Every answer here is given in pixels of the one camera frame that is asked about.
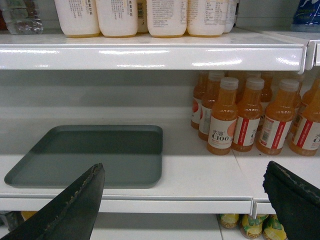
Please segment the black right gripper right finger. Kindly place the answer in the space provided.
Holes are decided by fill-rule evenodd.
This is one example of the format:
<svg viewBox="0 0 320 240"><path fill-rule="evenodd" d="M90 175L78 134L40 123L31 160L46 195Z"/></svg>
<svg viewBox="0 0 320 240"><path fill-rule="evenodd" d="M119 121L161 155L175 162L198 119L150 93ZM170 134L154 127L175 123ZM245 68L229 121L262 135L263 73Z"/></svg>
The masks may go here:
<svg viewBox="0 0 320 240"><path fill-rule="evenodd" d="M275 161L267 164L263 188L290 240L320 238L320 189Z"/></svg>

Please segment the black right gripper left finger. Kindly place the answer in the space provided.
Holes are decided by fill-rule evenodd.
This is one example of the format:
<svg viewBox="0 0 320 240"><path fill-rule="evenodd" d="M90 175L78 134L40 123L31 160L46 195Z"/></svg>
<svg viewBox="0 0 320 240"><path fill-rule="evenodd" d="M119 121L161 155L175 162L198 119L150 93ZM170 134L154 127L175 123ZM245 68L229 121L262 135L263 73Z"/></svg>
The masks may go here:
<svg viewBox="0 0 320 240"><path fill-rule="evenodd" d="M2 239L89 240L100 209L104 183L103 164L94 164Z"/></svg>

